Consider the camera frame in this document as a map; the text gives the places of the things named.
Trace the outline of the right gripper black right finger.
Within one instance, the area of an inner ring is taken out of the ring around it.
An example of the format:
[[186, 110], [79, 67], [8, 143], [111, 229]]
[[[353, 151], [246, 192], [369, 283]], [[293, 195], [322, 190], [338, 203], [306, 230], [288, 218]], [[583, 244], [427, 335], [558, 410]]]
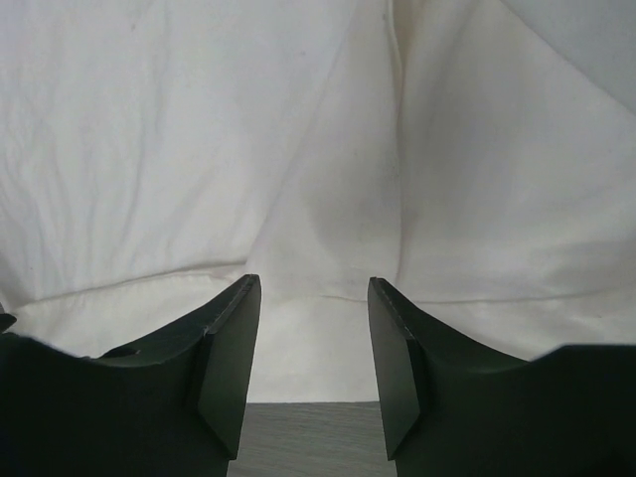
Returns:
[[368, 314], [388, 459], [400, 476], [631, 476], [635, 349], [524, 361], [425, 313], [384, 279]]

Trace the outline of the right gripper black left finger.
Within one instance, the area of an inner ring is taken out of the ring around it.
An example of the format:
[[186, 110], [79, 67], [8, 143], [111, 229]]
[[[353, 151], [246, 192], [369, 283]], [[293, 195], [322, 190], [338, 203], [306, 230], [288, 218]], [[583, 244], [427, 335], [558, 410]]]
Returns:
[[261, 301], [247, 274], [98, 358], [1, 317], [5, 476], [223, 476], [239, 452]]

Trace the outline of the white t shirt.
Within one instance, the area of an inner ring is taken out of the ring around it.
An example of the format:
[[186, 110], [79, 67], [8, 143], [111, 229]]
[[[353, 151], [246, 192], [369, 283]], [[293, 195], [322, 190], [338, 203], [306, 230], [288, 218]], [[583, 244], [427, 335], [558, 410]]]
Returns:
[[377, 396], [373, 276], [524, 359], [635, 340], [631, 1], [5, 1], [1, 302], [96, 357], [246, 273], [249, 398]]

